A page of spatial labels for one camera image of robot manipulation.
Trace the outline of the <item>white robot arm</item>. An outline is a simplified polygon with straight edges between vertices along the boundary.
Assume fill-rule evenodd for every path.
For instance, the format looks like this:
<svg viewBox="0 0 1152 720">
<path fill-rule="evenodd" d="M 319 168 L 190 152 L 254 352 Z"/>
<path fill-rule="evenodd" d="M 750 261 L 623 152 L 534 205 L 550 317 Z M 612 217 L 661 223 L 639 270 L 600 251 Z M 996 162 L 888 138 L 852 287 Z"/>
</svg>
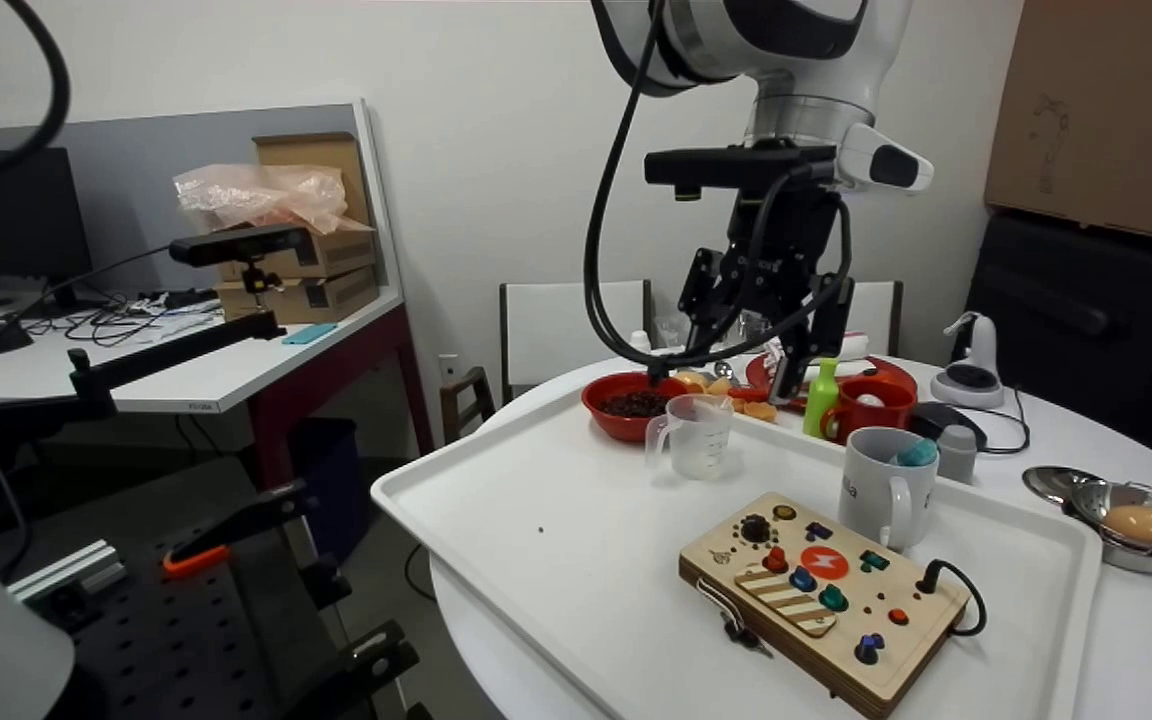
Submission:
<svg viewBox="0 0 1152 720">
<path fill-rule="evenodd" d="M 779 344 L 770 401 L 789 403 L 807 365 L 841 348 L 846 317 L 846 192 L 922 192 L 932 161 L 877 127 L 911 0 L 586 0 L 608 64 L 628 84 L 582 235 L 592 331 L 653 379 Z M 642 179 L 680 199 L 730 186 L 728 246 L 698 246 L 683 277 L 680 352 L 630 348 L 600 294 L 600 235 L 636 105 L 698 84 L 755 84 L 744 144 L 642 157 Z"/>
</svg>

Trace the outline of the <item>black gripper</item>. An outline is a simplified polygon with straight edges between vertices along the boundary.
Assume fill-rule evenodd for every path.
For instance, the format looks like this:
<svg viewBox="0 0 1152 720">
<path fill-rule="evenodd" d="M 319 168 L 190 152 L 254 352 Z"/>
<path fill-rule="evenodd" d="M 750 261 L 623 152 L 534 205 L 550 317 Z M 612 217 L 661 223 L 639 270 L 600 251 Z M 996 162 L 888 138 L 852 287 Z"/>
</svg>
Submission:
<svg viewBox="0 0 1152 720">
<path fill-rule="evenodd" d="M 765 321 L 793 317 L 813 292 L 817 262 L 845 199 L 817 182 L 739 192 L 728 220 L 728 251 L 698 246 L 686 262 L 674 308 L 686 317 L 686 344 L 708 348 L 730 308 Z M 813 317 L 813 356 L 835 356 L 845 344 L 852 285 Z"/>
</svg>

